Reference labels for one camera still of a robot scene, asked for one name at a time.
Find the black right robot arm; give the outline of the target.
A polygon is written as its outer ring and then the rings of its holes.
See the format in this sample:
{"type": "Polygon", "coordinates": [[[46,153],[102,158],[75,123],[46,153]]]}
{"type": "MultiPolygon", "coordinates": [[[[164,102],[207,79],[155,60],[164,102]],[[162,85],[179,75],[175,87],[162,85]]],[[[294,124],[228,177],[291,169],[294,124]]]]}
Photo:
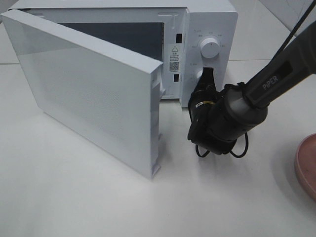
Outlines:
{"type": "Polygon", "coordinates": [[[213,68],[205,67],[188,102],[187,139],[221,155],[267,117],[268,105],[316,72],[316,24],[310,24],[247,83],[217,91],[213,68]]]}

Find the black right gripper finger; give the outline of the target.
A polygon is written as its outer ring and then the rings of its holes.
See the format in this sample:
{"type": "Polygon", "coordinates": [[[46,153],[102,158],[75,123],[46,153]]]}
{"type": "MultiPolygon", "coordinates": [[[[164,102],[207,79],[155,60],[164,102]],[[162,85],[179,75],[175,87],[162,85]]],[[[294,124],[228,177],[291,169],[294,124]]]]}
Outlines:
{"type": "Polygon", "coordinates": [[[216,91],[215,81],[214,81],[214,69],[209,67],[203,67],[202,74],[199,79],[200,89],[206,91],[216,91]]]}

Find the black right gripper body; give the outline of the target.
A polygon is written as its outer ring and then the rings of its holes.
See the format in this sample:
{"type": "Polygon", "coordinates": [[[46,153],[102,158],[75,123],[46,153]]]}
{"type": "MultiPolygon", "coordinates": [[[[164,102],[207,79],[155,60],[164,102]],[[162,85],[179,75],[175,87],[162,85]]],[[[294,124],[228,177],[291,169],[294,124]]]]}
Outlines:
{"type": "Polygon", "coordinates": [[[218,101],[219,93],[212,85],[197,85],[188,102],[191,125],[188,140],[195,144],[196,154],[200,155],[199,148],[204,148],[204,155],[210,152],[217,155],[228,154],[236,141],[224,142],[215,138],[208,130],[208,113],[218,101]]]}

